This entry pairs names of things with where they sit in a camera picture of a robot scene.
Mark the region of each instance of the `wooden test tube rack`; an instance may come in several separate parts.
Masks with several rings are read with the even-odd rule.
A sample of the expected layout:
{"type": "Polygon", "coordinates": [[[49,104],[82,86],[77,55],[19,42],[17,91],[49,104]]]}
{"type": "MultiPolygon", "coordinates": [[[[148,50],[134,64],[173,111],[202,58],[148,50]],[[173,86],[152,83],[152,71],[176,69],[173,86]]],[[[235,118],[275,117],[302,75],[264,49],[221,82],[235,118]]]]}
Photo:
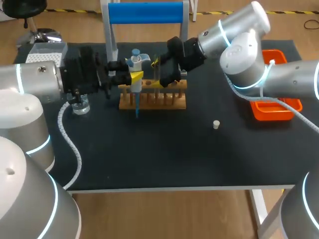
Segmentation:
{"type": "MultiPolygon", "coordinates": [[[[186,109],[186,80],[173,82],[166,88],[152,85],[155,80],[142,80],[140,93],[140,110],[184,110],[186,109]]],[[[130,86],[119,85],[121,89],[120,110],[135,110],[135,96],[129,93],[130,86]]]]}

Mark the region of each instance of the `black stool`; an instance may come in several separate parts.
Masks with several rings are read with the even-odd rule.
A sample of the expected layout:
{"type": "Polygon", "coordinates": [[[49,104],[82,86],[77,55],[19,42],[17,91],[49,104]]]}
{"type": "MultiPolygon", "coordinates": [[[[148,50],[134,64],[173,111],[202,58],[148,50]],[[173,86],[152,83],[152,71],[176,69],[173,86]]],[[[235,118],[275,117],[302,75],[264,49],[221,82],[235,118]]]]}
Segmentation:
{"type": "Polygon", "coordinates": [[[42,13],[46,9],[46,0],[4,0],[3,12],[12,18],[24,19],[24,28],[30,27],[30,31],[20,37],[16,43],[19,48],[23,44],[38,42],[62,42],[59,32],[50,28],[37,29],[33,16],[42,13]]]}

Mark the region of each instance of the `coiled white cable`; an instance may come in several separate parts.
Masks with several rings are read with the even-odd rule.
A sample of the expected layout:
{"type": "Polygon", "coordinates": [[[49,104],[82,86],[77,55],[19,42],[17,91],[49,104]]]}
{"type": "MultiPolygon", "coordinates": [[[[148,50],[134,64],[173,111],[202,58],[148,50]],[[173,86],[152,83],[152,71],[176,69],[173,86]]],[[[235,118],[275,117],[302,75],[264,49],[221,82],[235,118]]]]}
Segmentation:
{"type": "Polygon", "coordinates": [[[66,110],[66,108],[68,108],[70,106],[70,104],[68,102],[66,102],[60,109],[59,114],[58,114],[58,126],[59,126],[59,130],[63,136],[63,138],[65,139],[65,141],[68,143],[68,145],[71,147],[71,149],[73,150],[76,159],[77,159],[77,168],[75,171],[75,174],[73,176],[73,178],[70,180],[70,182],[68,182],[63,189],[67,190],[69,187],[72,186],[72,184],[75,182],[75,180],[79,177],[80,172],[81,172],[81,168],[82,168],[82,158],[80,155],[79,150],[77,149],[77,147],[74,145],[74,143],[72,142],[72,140],[69,138],[69,136],[67,135],[67,133],[65,132],[65,129],[63,127],[63,114],[66,110]]]}
{"type": "Polygon", "coordinates": [[[240,98],[243,98],[245,100],[248,100],[248,101],[269,101],[269,102],[276,102],[280,105],[282,105],[283,107],[287,108],[288,110],[290,110],[291,112],[293,112],[296,116],[298,116],[303,122],[305,122],[310,128],[312,128],[315,132],[319,133],[319,127],[316,126],[314,123],[312,123],[309,119],[307,119],[306,117],[304,117],[300,112],[296,111],[294,108],[292,108],[291,106],[287,105],[285,102],[282,102],[280,100],[278,100],[277,98],[271,98],[271,97],[263,97],[263,86],[261,88],[261,96],[260,97],[251,97],[251,96],[245,96],[245,95],[242,95],[241,93],[239,93],[233,83],[230,81],[230,79],[227,77],[227,75],[224,73],[226,79],[227,79],[227,82],[230,86],[230,88],[233,90],[233,92],[239,96],[240,98]]]}

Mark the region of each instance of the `small glass vial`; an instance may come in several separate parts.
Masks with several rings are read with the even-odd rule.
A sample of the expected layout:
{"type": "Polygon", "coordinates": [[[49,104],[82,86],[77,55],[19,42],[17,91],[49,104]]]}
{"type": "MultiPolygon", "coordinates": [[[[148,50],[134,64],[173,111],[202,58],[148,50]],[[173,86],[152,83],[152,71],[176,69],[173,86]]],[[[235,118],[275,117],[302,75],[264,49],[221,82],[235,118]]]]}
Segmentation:
{"type": "MultiPolygon", "coordinates": [[[[75,97],[72,96],[71,93],[68,93],[66,96],[67,100],[70,101],[75,97]]],[[[88,95],[81,95],[81,103],[72,104],[73,112],[77,115],[85,115],[88,111],[90,111],[90,104],[88,95]]]]}

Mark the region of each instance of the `black tabletop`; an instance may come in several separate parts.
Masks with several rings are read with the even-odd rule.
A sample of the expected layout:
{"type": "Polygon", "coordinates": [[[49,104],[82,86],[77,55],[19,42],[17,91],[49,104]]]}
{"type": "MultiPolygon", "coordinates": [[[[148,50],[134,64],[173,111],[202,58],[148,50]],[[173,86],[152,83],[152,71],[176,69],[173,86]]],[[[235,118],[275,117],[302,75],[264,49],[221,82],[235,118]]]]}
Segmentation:
{"type": "MultiPolygon", "coordinates": [[[[79,46],[69,43],[67,58],[79,46]]],[[[105,44],[87,44],[105,53],[105,44]]],[[[300,60],[292,41],[263,41],[263,49],[280,49],[288,61],[300,60]]],[[[166,52],[165,43],[119,43],[119,57],[133,48],[151,58],[166,52]]],[[[25,62],[30,47],[20,49],[25,62]]],[[[152,78],[149,66],[145,78],[152,78]]],[[[64,127],[78,147],[82,171],[70,190],[157,187],[260,186],[296,184],[317,161],[318,135],[298,118],[258,122],[248,102],[230,90],[219,61],[188,73],[186,110],[119,110],[120,93],[89,96],[91,110],[77,116],[68,108],[64,127]],[[218,130],[212,122],[219,120],[218,130]]],[[[76,158],[62,138],[57,114],[65,100],[44,105],[56,163],[51,175],[65,185],[76,170],[76,158]]],[[[316,123],[319,104],[302,100],[302,113],[316,123]]]]}

